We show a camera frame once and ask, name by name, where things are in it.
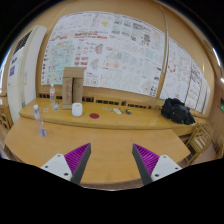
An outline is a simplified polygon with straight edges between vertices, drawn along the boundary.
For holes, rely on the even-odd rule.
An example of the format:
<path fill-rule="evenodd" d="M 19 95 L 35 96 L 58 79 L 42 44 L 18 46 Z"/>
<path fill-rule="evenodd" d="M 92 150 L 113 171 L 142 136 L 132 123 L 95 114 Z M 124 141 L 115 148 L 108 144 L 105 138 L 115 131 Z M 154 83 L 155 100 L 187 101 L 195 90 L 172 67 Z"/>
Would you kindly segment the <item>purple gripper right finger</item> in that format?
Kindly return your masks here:
<path fill-rule="evenodd" d="M 181 170 L 168 155 L 157 155 L 137 144 L 133 145 L 132 154 L 136 161 L 143 185 L 148 185 Z"/>

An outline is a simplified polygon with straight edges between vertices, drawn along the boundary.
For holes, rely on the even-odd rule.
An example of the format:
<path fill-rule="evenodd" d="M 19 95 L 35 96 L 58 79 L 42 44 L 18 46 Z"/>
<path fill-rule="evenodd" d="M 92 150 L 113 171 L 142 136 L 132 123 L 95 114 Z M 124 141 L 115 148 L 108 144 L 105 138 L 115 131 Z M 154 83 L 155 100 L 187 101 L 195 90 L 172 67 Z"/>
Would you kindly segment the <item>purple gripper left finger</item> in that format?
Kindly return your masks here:
<path fill-rule="evenodd" d="M 65 155 L 56 154 L 42 166 L 42 169 L 79 185 L 90 154 L 91 144 L 87 143 Z"/>

